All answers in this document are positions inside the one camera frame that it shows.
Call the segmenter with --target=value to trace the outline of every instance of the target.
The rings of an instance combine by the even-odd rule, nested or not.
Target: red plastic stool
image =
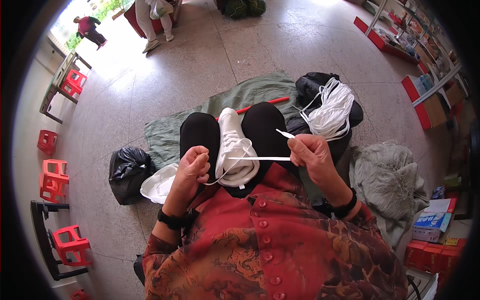
[[[90,300],[90,295],[88,295],[84,289],[79,289],[70,296],[71,300]]]
[[[77,79],[73,79],[72,75],[78,75]],[[65,80],[61,84],[61,89],[64,90],[67,94],[70,96],[73,96],[73,94],[77,93],[80,95],[82,92],[82,88],[80,87],[80,84],[82,83],[82,79],[85,78],[87,79],[87,76],[83,75],[82,73],[75,71],[74,69],[71,69],[70,72],[68,72],[67,77],[65,77]]]
[[[53,154],[55,152],[55,142],[58,134],[48,130],[40,130],[38,136],[38,143],[36,147],[47,154]]]
[[[48,170],[49,165],[55,165],[53,172]],[[64,160],[46,159],[43,161],[42,172],[38,179],[40,197],[47,201],[58,203],[57,196],[65,196],[61,192],[62,186],[68,184],[70,177],[63,172],[63,165],[67,168],[67,162]]]
[[[73,267],[91,264],[91,262],[85,259],[85,249],[90,248],[90,243],[87,238],[80,238],[75,229],[78,230],[78,225],[64,227],[53,233],[53,242],[60,260],[62,264]],[[62,233],[68,233],[68,242],[60,240],[59,235]],[[72,252],[77,261],[69,262],[66,255],[67,252]]]

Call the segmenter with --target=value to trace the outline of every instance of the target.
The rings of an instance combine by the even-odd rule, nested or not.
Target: red stick
[[[268,103],[275,104],[275,103],[282,102],[282,101],[287,101],[287,100],[290,100],[290,97],[282,97],[282,98],[278,98],[278,99],[269,100],[269,101],[267,101],[267,102],[268,102]],[[249,106],[249,107],[247,107],[247,108],[239,109],[239,110],[237,110],[237,113],[238,113],[238,114],[244,113],[244,112],[247,111],[249,108],[251,108],[251,106]]]

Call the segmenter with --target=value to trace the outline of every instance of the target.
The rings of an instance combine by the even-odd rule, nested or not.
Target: knee
[[[261,102],[255,105],[252,105],[251,108],[247,110],[251,115],[270,115],[270,116],[283,116],[280,110],[278,110],[275,105],[269,102]]]
[[[183,122],[182,126],[202,126],[209,123],[217,123],[212,115],[202,112],[191,113],[187,119]]]

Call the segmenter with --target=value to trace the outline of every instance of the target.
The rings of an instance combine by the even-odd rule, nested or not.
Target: black wristband
[[[353,189],[352,190],[352,200],[347,205],[342,205],[339,207],[333,207],[332,206],[332,212],[335,214],[335,217],[342,219],[348,216],[350,211],[355,207],[355,204],[357,204],[357,192]]]
[[[159,222],[165,223],[171,230],[180,230],[184,227],[184,217],[167,216],[162,209],[158,211],[157,219]]]

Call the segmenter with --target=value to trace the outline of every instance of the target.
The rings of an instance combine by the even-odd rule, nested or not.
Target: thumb
[[[190,164],[190,169],[197,173],[205,166],[208,161],[208,154],[202,153]]]
[[[314,162],[317,159],[317,156],[313,154],[313,152],[310,151],[310,149],[307,148],[304,143],[293,138],[288,139],[287,144],[290,150],[306,164]]]

